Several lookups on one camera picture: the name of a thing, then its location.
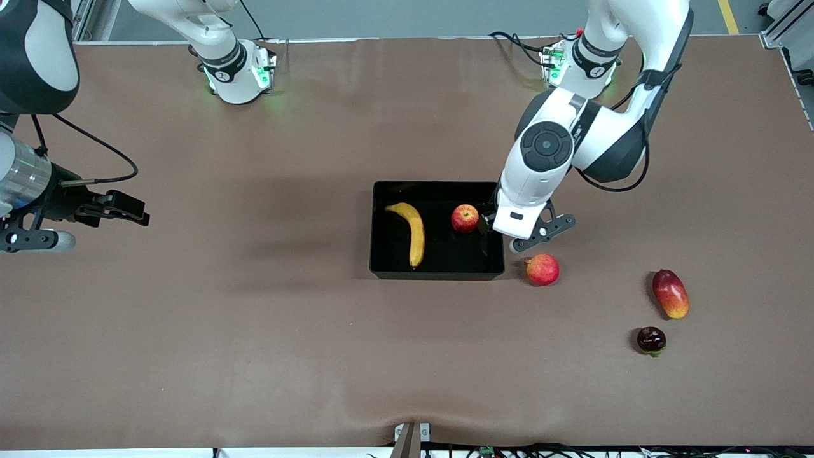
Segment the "red yellow apple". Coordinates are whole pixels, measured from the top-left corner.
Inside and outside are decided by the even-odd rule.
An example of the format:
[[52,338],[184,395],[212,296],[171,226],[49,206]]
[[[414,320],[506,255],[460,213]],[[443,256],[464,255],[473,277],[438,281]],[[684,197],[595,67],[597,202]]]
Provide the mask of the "red yellow apple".
[[537,255],[524,260],[527,279],[531,284],[537,286],[550,285],[555,283],[560,276],[560,263],[557,258],[547,253]]
[[466,234],[471,233],[479,224],[479,211],[473,205],[459,205],[453,210],[451,215],[451,226],[454,231]]

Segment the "black rectangular plastic box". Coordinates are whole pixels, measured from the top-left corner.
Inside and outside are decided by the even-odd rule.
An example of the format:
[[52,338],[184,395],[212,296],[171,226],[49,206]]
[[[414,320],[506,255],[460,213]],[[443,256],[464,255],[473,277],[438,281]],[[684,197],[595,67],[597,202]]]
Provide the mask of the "black rectangular plastic box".
[[[379,279],[494,279],[505,272],[503,235],[475,229],[455,231],[456,206],[492,210],[494,181],[378,181],[373,186],[369,269]],[[424,221],[424,260],[409,264],[410,226],[386,207],[412,205]]]

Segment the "yellow banana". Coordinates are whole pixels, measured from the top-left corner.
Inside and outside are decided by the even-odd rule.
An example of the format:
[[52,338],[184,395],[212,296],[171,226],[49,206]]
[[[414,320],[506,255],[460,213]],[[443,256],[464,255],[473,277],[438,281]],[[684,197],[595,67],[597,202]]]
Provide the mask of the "yellow banana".
[[425,227],[418,209],[412,205],[400,202],[388,205],[385,211],[394,212],[407,222],[410,227],[409,264],[412,269],[418,268],[424,261],[425,253]]

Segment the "red yellow mango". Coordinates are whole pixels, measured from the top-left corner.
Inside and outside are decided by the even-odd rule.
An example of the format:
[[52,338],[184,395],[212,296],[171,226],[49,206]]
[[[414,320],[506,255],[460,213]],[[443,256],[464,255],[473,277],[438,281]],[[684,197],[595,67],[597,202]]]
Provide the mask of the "red yellow mango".
[[652,290],[669,319],[683,319],[687,316],[690,308],[688,293],[676,273],[667,269],[655,272]]

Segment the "dark purple mangosteen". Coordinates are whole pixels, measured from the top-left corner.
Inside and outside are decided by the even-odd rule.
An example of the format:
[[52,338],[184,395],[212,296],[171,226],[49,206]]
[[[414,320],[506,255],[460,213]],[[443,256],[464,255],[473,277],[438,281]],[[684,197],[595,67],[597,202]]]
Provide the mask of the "dark purple mangosteen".
[[651,357],[659,357],[668,345],[666,334],[660,328],[652,326],[640,328],[635,342],[640,352]]

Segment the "brown table cover mat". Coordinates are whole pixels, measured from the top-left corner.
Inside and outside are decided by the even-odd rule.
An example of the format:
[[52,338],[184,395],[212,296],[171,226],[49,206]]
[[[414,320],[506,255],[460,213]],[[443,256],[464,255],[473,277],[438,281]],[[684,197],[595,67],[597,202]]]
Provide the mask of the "brown table cover mat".
[[76,47],[65,116],[139,164],[118,189],[151,224],[0,256],[1,449],[369,446],[410,420],[454,443],[814,445],[814,134],[778,52],[691,38],[646,180],[569,175],[577,223],[537,288],[512,253],[492,281],[368,267],[374,183],[497,179],[534,64],[486,39],[277,51],[276,91],[230,106],[185,46]]

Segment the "aluminium frame profile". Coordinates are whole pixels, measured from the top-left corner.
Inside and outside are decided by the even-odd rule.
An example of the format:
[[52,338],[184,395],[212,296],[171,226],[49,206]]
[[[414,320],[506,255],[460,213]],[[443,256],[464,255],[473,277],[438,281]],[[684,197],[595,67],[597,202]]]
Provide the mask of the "aluminium frame profile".
[[769,0],[771,23],[761,31],[766,48],[814,46],[814,0]]
[[107,43],[125,0],[72,0],[75,43]]

